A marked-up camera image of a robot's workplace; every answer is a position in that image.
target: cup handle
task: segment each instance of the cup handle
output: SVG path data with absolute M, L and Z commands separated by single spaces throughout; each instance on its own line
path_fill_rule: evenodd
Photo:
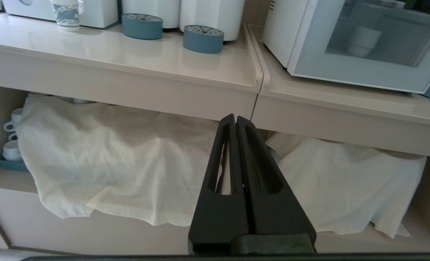
M 4 124 L 4 130 L 6 132 L 15 132 L 15 127 L 13 127 L 13 123 L 9 121 L 6 124 Z
M 13 132 L 12 134 L 9 135 L 9 141 L 11 140 L 16 140 L 17 139 L 17 133 Z

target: floor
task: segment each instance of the floor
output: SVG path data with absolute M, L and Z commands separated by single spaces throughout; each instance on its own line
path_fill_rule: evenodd
M 45 254 L 38 252 L 14 250 L 14 249 L 0 249 L 0 261 L 20 261 L 31 256 L 55 256 L 53 254 Z

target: white sheet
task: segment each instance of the white sheet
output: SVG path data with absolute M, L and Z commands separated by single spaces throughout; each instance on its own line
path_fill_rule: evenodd
M 277 133 L 267 140 L 317 232 L 359 233 L 369 222 L 394 237 L 426 157 Z
M 28 98 L 16 132 L 43 205 L 189 226 L 218 123 L 102 103 Z

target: microwave door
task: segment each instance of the microwave door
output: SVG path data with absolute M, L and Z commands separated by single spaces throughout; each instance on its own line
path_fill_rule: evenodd
M 299 30 L 296 43 L 303 44 L 294 46 L 289 73 L 424 93 L 430 83 L 430 15 L 404 4 L 319 0 L 306 33 Z

